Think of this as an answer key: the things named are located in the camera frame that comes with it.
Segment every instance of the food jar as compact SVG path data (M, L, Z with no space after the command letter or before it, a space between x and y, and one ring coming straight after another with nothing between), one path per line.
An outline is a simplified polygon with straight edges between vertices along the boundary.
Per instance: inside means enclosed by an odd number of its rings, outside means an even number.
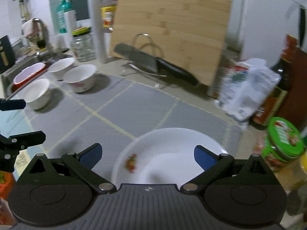
M96 59L90 27L80 27L72 32L72 50L79 62Z
M254 153L265 160L270 169L279 172L305 151L299 131L289 121L273 117L267 127L267 135L256 144Z
M285 191L292 191L307 182L306 152L275 174Z

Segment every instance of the sink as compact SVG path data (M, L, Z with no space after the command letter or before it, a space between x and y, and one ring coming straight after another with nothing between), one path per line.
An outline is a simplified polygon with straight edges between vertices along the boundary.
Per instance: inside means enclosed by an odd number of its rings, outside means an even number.
M6 70L4 73L2 73L0 75L0 81L1 81L2 87L3 87L4 98L6 100L9 100L10 98L14 97L20 90L22 90L30 82L32 82L37 77L39 77L40 75L42 75L43 73L46 72L46 70L45 70L42 73L38 74L37 76L33 77L26 84L24 84L22 87L18 88L16 91L13 92L12 91L13 79L25 68L27 68L27 67L35 64L35 63L38 63L38 62L45 63L46 68L48 68L54 62L57 62L60 59L69 58L69 57L72 57L72 56L68 55L68 54L61 54L61 56L54 56L52 58L49 58L49 59L42 61L42 59L39 56L32 55L32 56L29 56L29 57L25 58L24 60L20 61L19 63L15 64L10 69Z

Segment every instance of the blue gripper pad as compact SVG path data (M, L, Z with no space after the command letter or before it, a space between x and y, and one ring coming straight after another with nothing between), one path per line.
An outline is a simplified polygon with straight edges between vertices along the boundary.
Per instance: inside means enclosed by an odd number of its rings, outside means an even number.
M102 153L102 146L100 144L93 144L84 151L80 152L76 156L76 159L91 170L101 160Z
M204 147L198 145L194 149L194 159L201 168L206 171L217 163L216 158L218 157L214 153L206 150Z

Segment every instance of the soy sauce bottle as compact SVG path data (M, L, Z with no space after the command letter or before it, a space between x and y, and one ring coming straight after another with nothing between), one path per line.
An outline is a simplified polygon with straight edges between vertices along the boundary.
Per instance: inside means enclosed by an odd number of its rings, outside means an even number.
M272 67L272 70L281 76L281 80L252 118L252 125L259 130L265 129L270 118L277 114L291 89L290 69L296 49L297 39L287 35L285 48L283 49L280 60Z

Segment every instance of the metal screw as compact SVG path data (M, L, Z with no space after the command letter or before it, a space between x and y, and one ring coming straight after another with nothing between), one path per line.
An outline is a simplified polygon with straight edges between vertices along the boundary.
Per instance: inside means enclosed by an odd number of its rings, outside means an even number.
M194 183L186 183L183 185L185 191L195 191L198 189L198 186Z
M114 188L114 185L106 182L106 183L99 184L98 188L102 191L109 191Z

